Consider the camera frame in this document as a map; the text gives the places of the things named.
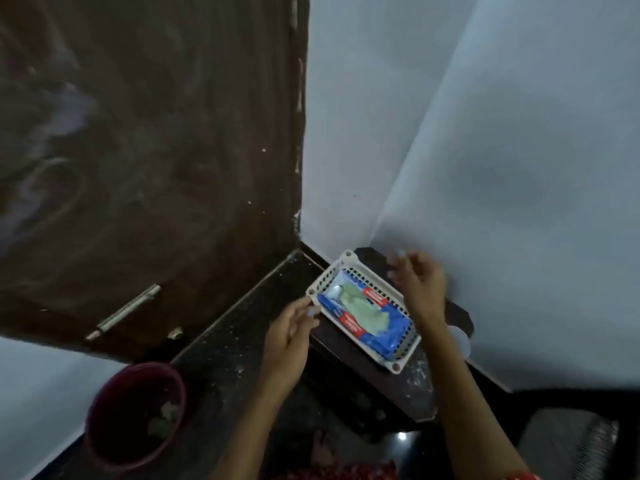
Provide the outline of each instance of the left hand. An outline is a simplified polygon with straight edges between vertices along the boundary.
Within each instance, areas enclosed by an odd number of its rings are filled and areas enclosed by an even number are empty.
[[[309,332],[320,325],[314,318],[320,309],[311,306],[311,298],[300,298],[271,323],[264,340],[260,386],[272,399],[284,401],[300,380],[307,363]]]

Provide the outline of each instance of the basket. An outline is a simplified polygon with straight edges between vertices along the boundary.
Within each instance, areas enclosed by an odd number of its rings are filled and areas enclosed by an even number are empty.
[[[307,295],[311,297],[315,305],[320,305],[318,301],[318,294],[324,293],[329,285],[340,272],[344,271],[348,275],[359,279],[380,293],[383,297],[387,298],[391,304],[395,305],[405,317],[411,319],[404,307],[404,300],[400,292],[398,292],[388,282],[380,278],[376,273],[370,270],[367,266],[360,262],[356,253],[353,251],[345,251],[342,255],[334,261],[334,263],[321,274],[316,281],[307,289]],[[405,332],[404,338],[400,342],[400,345],[396,348],[393,360],[387,360],[378,352],[373,350],[368,345],[359,341],[341,322],[338,318],[335,318],[327,309],[322,307],[322,313],[329,318],[340,330],[345,332],[347,336],[352,339],[358,347],[360,347],[373,361],[380,364],[382,367],[388,369],[394,374],[399,374],[404,369],[404,366],[411,358],[414,350],[420,343],[420,335],[415,329],[413,321],[411,326]]]

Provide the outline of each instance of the right hand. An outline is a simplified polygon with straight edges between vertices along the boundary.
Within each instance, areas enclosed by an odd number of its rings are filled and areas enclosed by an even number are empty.
[[[388,275],[404,296],[404,304],[418,332],[445,323],[447,276],[444,268],[426,253],[400,252],[387,259],[393,270]]]

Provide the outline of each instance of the brown door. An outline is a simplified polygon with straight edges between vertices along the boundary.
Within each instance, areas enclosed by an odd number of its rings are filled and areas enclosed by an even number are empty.
[[[308,0],[0,0],[1,334],[135,360],[287,256],[307,21]]]

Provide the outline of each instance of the maroon bucket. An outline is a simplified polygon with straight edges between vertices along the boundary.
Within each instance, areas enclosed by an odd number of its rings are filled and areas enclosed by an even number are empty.
[[[150,435],[149,422],[161,417],[168,403],[178,406],[168,435]],[[184,382],[171,366],[161,362],[130,365],[109,379],[94,398],[84,427],[84,444],[107,470],[137,468],[171,443],[185,406]]]

